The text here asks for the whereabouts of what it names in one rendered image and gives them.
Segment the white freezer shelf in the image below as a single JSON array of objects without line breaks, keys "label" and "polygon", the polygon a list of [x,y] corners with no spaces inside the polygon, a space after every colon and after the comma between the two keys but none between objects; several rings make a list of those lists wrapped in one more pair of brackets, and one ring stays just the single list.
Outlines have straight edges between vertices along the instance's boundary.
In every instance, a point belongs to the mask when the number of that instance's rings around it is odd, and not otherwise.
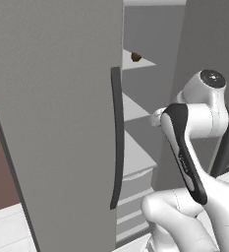
[{"label": "white freezer shelf", "polygon": [[132,52],[128,51],[126,49],[123,50],[123,63],[122,63],[122,69],[123,70],[130,70],[130,69],[137,69],[137,68],[143,68],[143,67],[150,67],[155,66],[155,63],[146,60],[142,58],[140,61],[135,62],[132,60]]},{"label": "white freezer shelf", "polygon": [[155,167],[156,162],[145,152],[145,150],[131,137],[125,133],[124,150],[124,176],[132,175],[141,170]]},{"label": "white freezer shelf", "polygon": [[139,106],[126,94],[123,94],[123,107],[125,121],[149,116],[149,113],[147,111],[145,111],[141,106]]}]

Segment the grey freezer door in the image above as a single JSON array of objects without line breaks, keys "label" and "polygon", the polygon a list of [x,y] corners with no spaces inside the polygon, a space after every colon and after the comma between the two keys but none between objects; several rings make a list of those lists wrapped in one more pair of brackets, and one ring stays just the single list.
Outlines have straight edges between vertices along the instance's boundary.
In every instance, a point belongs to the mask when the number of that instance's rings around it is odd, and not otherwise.
[{"label": "grey freezer door", "polygon": [[39,252],[111,252],[122,0],[0,0],[0,124]]}]

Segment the white freezer drawer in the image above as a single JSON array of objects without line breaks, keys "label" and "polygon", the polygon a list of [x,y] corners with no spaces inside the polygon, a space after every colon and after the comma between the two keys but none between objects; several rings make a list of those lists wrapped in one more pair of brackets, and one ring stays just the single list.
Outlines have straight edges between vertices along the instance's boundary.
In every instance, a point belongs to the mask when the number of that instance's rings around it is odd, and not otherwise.
[{"label": "white freezer drawer", "polygon": [[147,228],[141,201],[153,191],[150,186],[152,172],[151,168],[125,178],[117,206],[116,242]]}]

